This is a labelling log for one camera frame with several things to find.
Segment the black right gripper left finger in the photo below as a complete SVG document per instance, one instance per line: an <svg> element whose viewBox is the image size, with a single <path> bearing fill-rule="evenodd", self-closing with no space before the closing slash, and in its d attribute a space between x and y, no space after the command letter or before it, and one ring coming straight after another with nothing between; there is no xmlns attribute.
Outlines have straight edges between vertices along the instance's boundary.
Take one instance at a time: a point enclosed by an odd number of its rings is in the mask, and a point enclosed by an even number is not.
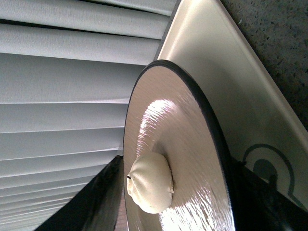
<svg viewBox="0 0 308 231"><path fill-rule="evenodd" d="M38 231L113 231L123 188L123 157L117 155Z"/></svg>

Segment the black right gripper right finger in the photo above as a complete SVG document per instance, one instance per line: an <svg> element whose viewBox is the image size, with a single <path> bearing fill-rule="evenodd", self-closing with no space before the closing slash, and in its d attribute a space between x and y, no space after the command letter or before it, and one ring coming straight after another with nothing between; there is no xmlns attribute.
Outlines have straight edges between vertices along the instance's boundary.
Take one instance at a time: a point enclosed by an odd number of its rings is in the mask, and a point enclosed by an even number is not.
<svg viewBox="0 0 308 231"><path fill-rule="evenodd" d="M308 213L277 190L277 177L269 183L234 158L230 162L231 205L237 231L306 231Z"/></svg>

